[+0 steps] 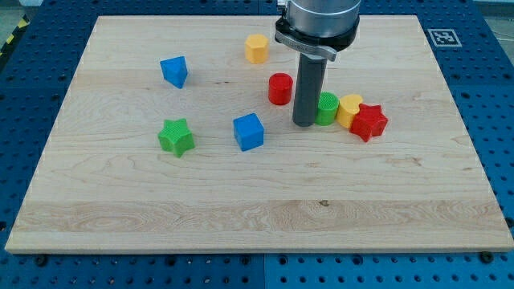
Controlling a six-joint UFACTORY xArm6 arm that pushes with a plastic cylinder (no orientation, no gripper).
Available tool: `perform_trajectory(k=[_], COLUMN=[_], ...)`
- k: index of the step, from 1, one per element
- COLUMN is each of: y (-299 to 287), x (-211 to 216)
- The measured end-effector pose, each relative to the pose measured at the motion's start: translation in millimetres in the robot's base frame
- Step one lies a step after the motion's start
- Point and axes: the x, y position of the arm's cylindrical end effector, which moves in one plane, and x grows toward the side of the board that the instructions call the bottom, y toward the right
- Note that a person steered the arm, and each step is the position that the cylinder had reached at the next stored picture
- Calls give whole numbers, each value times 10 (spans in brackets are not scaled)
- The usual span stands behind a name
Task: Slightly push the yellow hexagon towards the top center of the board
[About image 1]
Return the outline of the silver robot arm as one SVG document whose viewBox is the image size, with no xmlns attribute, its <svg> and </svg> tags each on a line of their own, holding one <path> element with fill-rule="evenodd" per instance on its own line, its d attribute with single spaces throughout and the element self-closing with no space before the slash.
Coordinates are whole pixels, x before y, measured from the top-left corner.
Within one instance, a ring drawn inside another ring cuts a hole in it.
<svg viewBox="0 0 514 289">
<path fill-rule="evenodd" d="M 283 0 L 275 40 L 300 53 L 292 121 L 314 124 L 327 62 L 349 47 L 360 22 L 360 0 Z"/>
</svg>

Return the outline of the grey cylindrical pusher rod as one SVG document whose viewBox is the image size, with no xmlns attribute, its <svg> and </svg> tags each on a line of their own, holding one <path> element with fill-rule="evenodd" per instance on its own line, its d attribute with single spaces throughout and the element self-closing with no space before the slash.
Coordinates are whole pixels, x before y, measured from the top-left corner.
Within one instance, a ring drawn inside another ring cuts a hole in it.
<svg viewBox="0 0 514 289">
<path fill-rule="evenodd" d="M 292 113 L 292 121 L 300 127 L 315 122 L 326 65 L 326 58 L 300 54 Z"/>
</svg>

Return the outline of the black silver tool flange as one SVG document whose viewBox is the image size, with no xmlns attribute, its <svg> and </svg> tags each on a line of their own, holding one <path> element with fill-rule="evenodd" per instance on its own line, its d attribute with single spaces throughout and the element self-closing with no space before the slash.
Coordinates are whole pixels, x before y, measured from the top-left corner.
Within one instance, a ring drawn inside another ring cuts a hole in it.
<svg viewBox="0 0 514 289">
<path fill-rule="evenodd" d="M 299 32 L 291 27 L 285 17 L 281 17 L 275 23 L 275 40 L 300 53 L 320 56 L 334 61 L 338 52 L 343 51 L 353 43 L 359 23 L 360 17 L 357 17 L 354 25 L 345 33 L 322 38 Z"/>
</svg>

